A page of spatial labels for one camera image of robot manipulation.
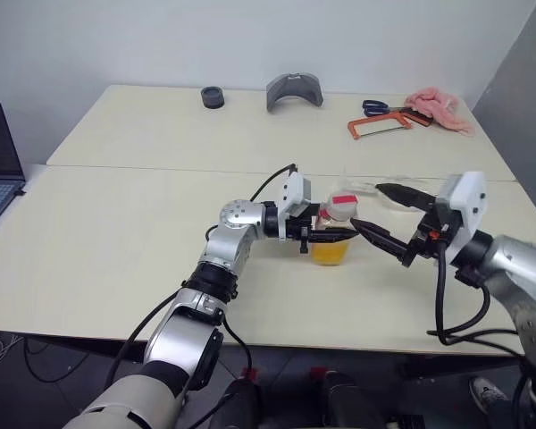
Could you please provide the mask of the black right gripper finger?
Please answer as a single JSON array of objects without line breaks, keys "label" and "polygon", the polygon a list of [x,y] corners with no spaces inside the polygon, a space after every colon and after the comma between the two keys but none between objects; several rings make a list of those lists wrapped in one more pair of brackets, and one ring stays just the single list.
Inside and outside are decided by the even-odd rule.
[{"label": "black right gripper finger", "polygon": [[434,196],[397,183],[380,183],[376,189],[389,200],[405,207],[432,209]]},{"label": "black right gripper finger", "polygon": [[388,230],[355,218],[351,219],[351,224],[372,245],[394,256],[403,266],[409,267],[415,260],[416,253],[412,252],[410,246],[393,237]]}]

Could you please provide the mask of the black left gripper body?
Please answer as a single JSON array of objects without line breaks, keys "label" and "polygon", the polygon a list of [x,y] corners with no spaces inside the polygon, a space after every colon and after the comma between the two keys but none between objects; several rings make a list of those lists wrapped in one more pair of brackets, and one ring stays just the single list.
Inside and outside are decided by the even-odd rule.
[{"label": "black left gripper body", "polygon": [[288,219],[288,238],[299,242],[299,253],[308,254],[308,244],[322,240],[322,232],[315,228],[315,221],[321,208],[320,203],[310,204],[301,214]]}]

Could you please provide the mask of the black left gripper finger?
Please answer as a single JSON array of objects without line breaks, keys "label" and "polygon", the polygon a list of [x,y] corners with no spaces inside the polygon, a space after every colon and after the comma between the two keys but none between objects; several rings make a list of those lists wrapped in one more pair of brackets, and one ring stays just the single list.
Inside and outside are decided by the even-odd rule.
[{"label": "black left gripper finger", "polygon": [[336,243],[344,240],[351,240],[359,235],[358,231],[351,228],[326,228],[322,230],[311,230],[312,243]]}]

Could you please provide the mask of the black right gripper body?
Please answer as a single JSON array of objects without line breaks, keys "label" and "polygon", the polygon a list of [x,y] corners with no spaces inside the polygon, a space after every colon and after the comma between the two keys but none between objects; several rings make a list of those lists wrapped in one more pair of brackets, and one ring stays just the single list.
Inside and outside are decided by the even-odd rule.
[{"label": "black right gripper body", "polygon": [[445,242],[444,223],[440,220],[435,197],[425,197],[415,201],[415,207],[424,211],[404,254],[404,266],[409,267],[417,256],[437,258],[437,246]]}]

